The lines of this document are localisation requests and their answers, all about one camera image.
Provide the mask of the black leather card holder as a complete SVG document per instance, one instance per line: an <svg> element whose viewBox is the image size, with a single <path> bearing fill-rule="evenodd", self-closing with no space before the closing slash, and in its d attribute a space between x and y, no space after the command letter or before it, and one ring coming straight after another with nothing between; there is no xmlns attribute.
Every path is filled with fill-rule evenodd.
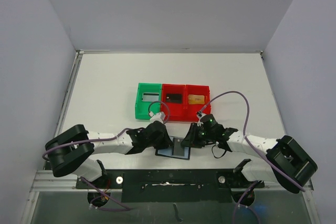
<svg viewBox="0 0 336 224"><path fill-rule="evenodd" d="M170 139L173 142L173 146L162 150L156 150L155 155L168 158L189 160L191 154L191 148L184 147L181 145L183 139L175 136L170 136Z"/></svg>

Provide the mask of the red plastic bin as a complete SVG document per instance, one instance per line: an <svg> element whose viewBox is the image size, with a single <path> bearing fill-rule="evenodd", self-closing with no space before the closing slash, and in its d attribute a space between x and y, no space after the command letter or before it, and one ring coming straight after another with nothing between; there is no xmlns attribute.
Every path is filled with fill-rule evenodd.
<svg viewBox="0 0 336 224"><path fill-rule="evenodd" d="M209 86L186 85L185 120L197 122L197 112L210 101Z"/></svg>
<svg viewBox="0 0 336 224"><path fill-rule="evenodd" d="M186 122L186 85L185 84L162 84L161 110L169 116L169 122Z"/></svg>

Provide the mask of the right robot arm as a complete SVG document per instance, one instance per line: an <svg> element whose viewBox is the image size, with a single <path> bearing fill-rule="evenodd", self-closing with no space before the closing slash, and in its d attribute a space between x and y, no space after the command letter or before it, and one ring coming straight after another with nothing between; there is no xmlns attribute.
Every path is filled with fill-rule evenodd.
<svg viewBox="0 0 336 224"><path fill-rule="evenodd" d="M197 123L191 124L181 145L202 148L211 144L230 153L245 153L265 161L264 165L249 162L235 171L234 182L241 187L263 180L279 183L287 191L297 194L318 169L316 162L291 136L264 138L248 135L235 128L225 128L212 114L204 114Z"/></svg>

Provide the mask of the dark credit card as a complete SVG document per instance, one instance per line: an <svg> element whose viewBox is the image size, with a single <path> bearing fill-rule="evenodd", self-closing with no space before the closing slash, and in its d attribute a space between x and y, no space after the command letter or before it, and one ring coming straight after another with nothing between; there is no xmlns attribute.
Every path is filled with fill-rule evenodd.
<svg viewBox="0 0 336 224"><path fill-rule="evenodd" d="M160 99L159 93L151 93L151 92L144 92L142 94L142 101L143 102L154 102Z"/></svg>

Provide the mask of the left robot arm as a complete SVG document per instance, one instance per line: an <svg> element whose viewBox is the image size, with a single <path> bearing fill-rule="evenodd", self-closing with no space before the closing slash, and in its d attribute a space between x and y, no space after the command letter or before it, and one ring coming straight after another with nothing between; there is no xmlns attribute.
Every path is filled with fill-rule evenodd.
<svg viewBox="0 0 336 224"><path fill-rule="evenodd" d="M102 161L90 156L105 153L133 155L149 147L162 150L171 146L173 141L160 121L145 128L125 128L116 135L91 132L77 124L45 144L43 159L49 161L55 177L74 174L100 188L107 181L107 172Z"/></svg>

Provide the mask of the green plastic bin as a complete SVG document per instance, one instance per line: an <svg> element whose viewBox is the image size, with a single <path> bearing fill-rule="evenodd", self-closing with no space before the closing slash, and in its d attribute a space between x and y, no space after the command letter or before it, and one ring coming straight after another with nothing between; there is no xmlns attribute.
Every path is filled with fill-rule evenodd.
<svg viewBox="0 0 336 224"><path fill-rule="evenodd" d="M139 83L135 100L135 118L137 120L149 120L148 108L151 102L143 102L142 94L144 92L159 93L161 100L162 84L161 83Z"/></svg>

